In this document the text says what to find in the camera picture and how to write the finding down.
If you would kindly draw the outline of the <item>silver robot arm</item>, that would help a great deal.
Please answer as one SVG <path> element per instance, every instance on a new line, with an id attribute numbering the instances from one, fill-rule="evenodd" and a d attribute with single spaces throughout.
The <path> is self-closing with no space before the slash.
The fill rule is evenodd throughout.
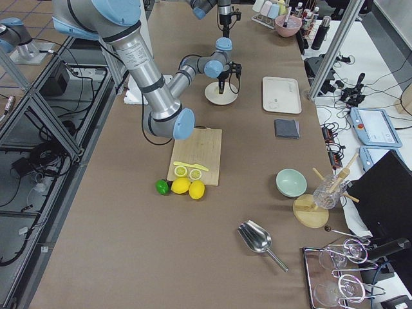
<path id="1" fill-rule="evenodd" d="M 191 109 L 179 96 L 195 76 L 204 73 L 217 78 L 231 62 L 232 41 L 220 37 L 208 57 L 187 57 L 170 82 L 158 69 L 141 36 L 140 1 L 53 1 L 55 29 L 73 37 L 111 45 L 147 100 L 148 112 L 142 126 L 154 136 L 185 140 L 195 126 Z"/>
<path id="2" fill-rule="evenodd" d="M 193 14 L 198 19 L 203 19 L 215 6 L 218 7 L 218 28 L 222 36 L 230 37 L 230 24 L 234 12 L 229 0 L 188 0 L 186 3 L 191 7 Z"/>

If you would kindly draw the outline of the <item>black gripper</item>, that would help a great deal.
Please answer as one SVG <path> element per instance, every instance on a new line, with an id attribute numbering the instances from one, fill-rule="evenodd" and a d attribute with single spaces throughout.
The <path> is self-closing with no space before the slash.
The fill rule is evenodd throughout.
<path id="1" fill-rule="evenodd" d="M 232 14 L 218 13 L 218 24 L 220 29 L 223 30 L 223 37 L 229 37 L 230 24 L 232 23 Z"/>
<path id="2" fill-rule="evenodd" d="M 218 93 L 222 94 L 225 89 L 225 81 L 228 79 L 230 75 L 230 70 L 227 69 L 225 71 L 222 71 L 219 76 L 218 76 Z"/>

